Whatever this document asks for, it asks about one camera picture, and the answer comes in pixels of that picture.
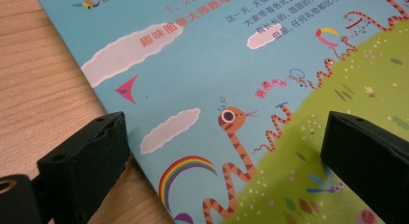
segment children's book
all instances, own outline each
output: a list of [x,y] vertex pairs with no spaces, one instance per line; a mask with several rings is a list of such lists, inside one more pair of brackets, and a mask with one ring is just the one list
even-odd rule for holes
[[176,223],[383,222],[319,153],[409,140],[409,0],[40,2]]

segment white cloud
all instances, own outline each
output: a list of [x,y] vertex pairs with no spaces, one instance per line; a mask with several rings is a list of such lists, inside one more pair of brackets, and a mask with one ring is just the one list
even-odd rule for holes
[[144,137],[141,144],[141,154],[150,154],[162,148],[174,137],[180,135],[199,120],[201,109],[194,108],[180,111],[160,124]]
[[[94,88],[104,80],[144,62],[150,55],[160,52],[164,46],[183,33],[182,27],[167,33],[163,30],[165,25],[166,23],[151,25],[145,30],[121,37],[100,49],[90,61],[81,67],[90,85]],[[153,43],[143,46],[141,38],[151,36],[157,30],[163,30],[165,35],[160,39],[151,37]]]
[[276,24],[268,29],[264,29],[265,32],[262,33],[256,32],[247,40],[247,46],[255,50],[265,46],[270,42],[275,41],[276,38],[274,38],[273,34],[275,32],[279,32],[281,34],[282,33],[281,28],[282,26],[280,24]]

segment rainbow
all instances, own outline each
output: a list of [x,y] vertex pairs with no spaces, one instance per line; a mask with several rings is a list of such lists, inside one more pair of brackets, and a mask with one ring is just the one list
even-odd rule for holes
[[189,155],[175,161],[163,173],[158,187],[159,199],[168,211],[171,211],[169,207],[169,191],[171,190],[172,182],[181,172],[191,168],[204,168],[217,175],[213,164],[206,158],[197,155]]

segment snake eye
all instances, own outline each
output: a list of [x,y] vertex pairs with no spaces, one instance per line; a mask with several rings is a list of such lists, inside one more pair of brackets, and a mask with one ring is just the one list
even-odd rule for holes
[[326,58],[325,63],[334,64],[334,61],[331,58]]
[[235,115],[231,110],[224,110],[222,112],[222,120],[226,123],[231,123],[235,119]]

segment wooden table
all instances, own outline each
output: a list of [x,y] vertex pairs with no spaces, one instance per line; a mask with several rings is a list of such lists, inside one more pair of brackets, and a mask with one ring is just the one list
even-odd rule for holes
[[[0,177],[36,162],[105,111],[37,0],[0,0]],[[90,223],[172,223],[130,160]]]

